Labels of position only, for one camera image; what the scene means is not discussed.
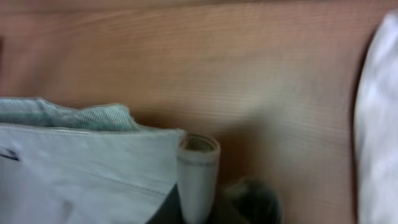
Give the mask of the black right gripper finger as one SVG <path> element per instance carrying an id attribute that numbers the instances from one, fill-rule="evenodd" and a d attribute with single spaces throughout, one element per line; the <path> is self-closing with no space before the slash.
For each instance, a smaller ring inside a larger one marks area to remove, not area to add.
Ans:
<path id="1" fill-rule="evenodd" d="M 226 224 L 281 224 L 278 195 L 264 182 L 239 179 L 222 186 L 217 196 L 217 222 Z"/>

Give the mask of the grey shorts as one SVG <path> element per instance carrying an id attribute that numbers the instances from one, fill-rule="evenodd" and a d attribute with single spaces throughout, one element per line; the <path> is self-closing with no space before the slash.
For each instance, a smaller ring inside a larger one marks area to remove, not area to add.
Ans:
<path id="1" fill-rule="evenodd" d="M 205 223 L 217 141 L 137 124 L 120 104 L 1 99 L 2 223 Z"/>

